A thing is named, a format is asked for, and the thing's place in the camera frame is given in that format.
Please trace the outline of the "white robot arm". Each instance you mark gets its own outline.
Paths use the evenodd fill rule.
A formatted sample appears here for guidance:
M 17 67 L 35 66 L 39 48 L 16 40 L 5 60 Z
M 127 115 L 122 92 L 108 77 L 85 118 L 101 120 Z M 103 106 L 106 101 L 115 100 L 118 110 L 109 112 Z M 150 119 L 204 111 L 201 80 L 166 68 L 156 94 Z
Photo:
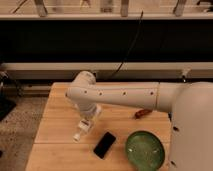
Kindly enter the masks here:
M 91 128 L 101 103 L 170 113 L 169 171 L 213 171 L 212 82 L 100 85 L 92 73 L 82 71 L 65 96 L 78 109 L 83 130 Z

